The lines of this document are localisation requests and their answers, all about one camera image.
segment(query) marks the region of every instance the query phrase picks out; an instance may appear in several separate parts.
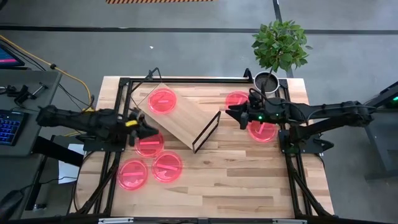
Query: wooden table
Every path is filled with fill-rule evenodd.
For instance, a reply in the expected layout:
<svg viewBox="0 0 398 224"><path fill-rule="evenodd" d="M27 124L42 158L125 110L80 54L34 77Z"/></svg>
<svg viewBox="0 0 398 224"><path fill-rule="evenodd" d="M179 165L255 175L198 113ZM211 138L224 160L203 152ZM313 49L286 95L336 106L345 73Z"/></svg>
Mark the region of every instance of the wooden table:
<svg viewBox="0 0 398 224"><path fill-rule="evenodd" d="M97 109L114 107L119 78L104 77ZM304 80L291 78L287 81L291 100L308 104ZM173 183L162 184L149 172L146 185L132 192L116 184L112 216L293 218L285 157L280 153L277 138L268 143L256 142L247 130L240 130L239 124L224 112L224 101L229 93L248 91L252 85L167 85L197 103L203 111L221 110L220 125L197 154L193 154L186 145L147 118L148 123L157 126L164 135L165 150L174 151L182 158L182 175ZM140 86L133 94L136 103L143 100L155 86L151 83ZM80 206L98 185L103 157L103 152L96 152L81 168L77 187ZM134 148L126 147L121 164L138 157ZM144 161L150 170L153 159ZM321 161L314 155L304 154L303 165L309 189L324 208L333 213ZM300 208L304 211L299 190L298 195Z"/></svg>

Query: monitor screen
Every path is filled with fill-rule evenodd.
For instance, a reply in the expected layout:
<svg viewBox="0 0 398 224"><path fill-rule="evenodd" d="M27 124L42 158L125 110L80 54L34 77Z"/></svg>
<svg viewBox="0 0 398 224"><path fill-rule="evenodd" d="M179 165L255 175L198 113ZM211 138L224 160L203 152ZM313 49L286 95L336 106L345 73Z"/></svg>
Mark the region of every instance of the monitor screen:
<svg viewBox="0 0 398 224"><path fill-rule="evenodd" d="M25 63L17 58L12 52L0 45L0 67L14 67L24 64Z"/></svg>

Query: petri dish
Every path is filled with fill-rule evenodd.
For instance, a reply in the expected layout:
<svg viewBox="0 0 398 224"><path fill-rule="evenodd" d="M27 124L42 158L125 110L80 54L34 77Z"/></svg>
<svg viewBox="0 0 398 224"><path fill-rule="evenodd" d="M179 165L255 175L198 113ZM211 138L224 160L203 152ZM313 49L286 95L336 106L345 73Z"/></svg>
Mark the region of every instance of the petri dish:
<svg viewBox="0 0 398 224"><path fill-rule="evenodd" d="M177 180L181 172L182 160L175 152L162 152L152 164L152 173L155 179L162 183L170 183Z"/></svg>
<svg viewBox="0 0 398 224"><path fill-rule="evenodd" d="M126 190L137 190L141 188L148 179L147 166L140 159L126 161L118 172L120 187Z"/></svg>
<svg viewBox="0 0 398 224"><path fill-rule="evenodd" d="M269 142L276 134L276 125L259 121L253 121L248 124L250 136L259 142Z"/></svg>
<svg viewBox="0 0 398 224"><path fill-rule="evenodd" d="M177 104L177 97L172 90L160 88L149 95L148 106L155 114L167 114L171 112Z"/></svg>
<svg viewBox="0 0 398 224"><path fill-rule="evenodd" d="M249 93L243 91L233 91L225 98L225 109L231 105L240 105L249 100Z"/></svg>
<svg viewBox="0 0 398 224"><path fill-rule="evenodd" d="M154 157L162 152L164 139L162 133L154 136L139 139L135 145L136 152L143 157Z"/></svg>

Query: gray floor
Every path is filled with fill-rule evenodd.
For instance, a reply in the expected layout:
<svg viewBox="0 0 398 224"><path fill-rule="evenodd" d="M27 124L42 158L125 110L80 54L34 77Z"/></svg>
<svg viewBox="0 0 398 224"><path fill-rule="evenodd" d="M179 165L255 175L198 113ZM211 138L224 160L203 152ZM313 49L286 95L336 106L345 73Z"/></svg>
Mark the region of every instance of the gray floor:
<svg viewBox="0 0 398 224"><path fill-rule="evenodd" d="M393 0L280 0L285 20L306 29L398 29ZM219 0L179 4L107 5L101 0L13 0L0 12L2 24L105 27L258 28L275 19L271 0ZM240 77L246 67L261 69L252 55L250 34L72 33L3 31L28 51L85 81L98 95L105 75ZM396 35L310 35L309 64L294 71L304 78L311 104L366 101L397 81ZM280 77L286 77L282 71ZM68 78L62 84L81 99L84 89ZM73 108L59 91L53 102ZM43 136L65 134L44 129ZM366 182L379 168L364 129L325 133L335 143L325 153L335 213L344 218L398 223L398 181Z"/></svg>

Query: rgb keyboard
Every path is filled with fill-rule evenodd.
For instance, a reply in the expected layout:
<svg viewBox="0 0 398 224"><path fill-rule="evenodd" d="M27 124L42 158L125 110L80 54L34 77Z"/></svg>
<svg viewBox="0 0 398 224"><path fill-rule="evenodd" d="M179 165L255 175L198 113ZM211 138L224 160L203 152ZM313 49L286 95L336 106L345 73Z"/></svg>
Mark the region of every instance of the rgb keyboard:
<svg viewBox="0 0 398 224"><path fill-rule="evenodd" d="M0 145L14 146L27 113L0 110Z"/></svg>

